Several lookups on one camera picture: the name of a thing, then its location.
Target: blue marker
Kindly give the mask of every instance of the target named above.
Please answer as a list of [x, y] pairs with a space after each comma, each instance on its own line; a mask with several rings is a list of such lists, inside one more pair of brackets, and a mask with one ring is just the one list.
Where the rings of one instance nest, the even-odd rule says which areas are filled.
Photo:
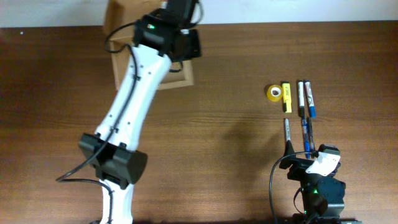
[[[304, 149], [306, 152], [310, 152], [310, 143], [308, 140], [308, 131], [307, 131], [307, 122], [305, 122], [305, 118], [302, 119], [302, 127], [303, 127], [303, 138], [304, 138]], [[305, 157], [309, 159], [311, 156], [306, 154]]]
[[313, 96], [312, 96], [310, 81], [305, 81], [304, 84], [305, 84], [305, 90], [307, 92], [308, 110], [310, 111], [310, 117], [316, 118], [317, 114], [315, 113], [315, 105], [313, 104]]

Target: cardboard box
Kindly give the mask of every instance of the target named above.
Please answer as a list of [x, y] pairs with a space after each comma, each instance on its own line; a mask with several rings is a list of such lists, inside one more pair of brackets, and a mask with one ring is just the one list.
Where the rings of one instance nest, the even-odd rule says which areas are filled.
[[[109, 0], [106, 8], [104, 33], [110, 32], [129, 22], [140, 19], [144, 14], [160, 8], [164, 0]], [[109, 46], [112, 50], [119, 49], [123, 44], [131, 44], [133, 37], [133, 27], [127, 27], [117, 32], [110, 40]], [[128, 50], [121, 53], [112, 54], [112, 64], [116, 89], [119, 89], [121, 82], [126, 74], [130, 54]], [[180, 65], [174, 63], [172, 68], [178, 69]], [[183, 70], [178, 73], [168, 73], [159, 85], [159, 90], [177, 88], [193, 85], [193, 75], [191, 61], [183, 63]]]

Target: yellow tape roll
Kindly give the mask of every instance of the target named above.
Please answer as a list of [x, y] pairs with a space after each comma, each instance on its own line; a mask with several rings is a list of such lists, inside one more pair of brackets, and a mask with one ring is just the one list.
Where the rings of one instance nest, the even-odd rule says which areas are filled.
[[276, 102], [282, 99], [282, 87], [280, 85], [272, 85], [268, 88], [267, 97], [269, 100]]

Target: brown table surface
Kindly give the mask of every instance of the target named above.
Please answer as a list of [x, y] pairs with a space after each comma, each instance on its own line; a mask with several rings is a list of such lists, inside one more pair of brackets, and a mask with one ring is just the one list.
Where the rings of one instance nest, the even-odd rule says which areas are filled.
[[[269, 173], [284, 152], [284, 118], [302, 151], [298, 79], [312, 81], [317, 146], [341, 151], [345, 218], [398, 219], [398, 22], [200, 26], [195, 85], [158, 91], [139, 150], [135, 220], [208, 222], [271, 217]], [[54, 180], [84, 158], [116, 94], [100, 27], [0, 30], [0, 223], [88, 223], [101, 189]], [[292, 83], [294, 112], [264, 95]], [[299, 183], [274, 176], [278, 216], [295, 213]], [[92, 168], [76, 177], [95, 178]], [[302, 208], [301, 198], [297, 200]]]

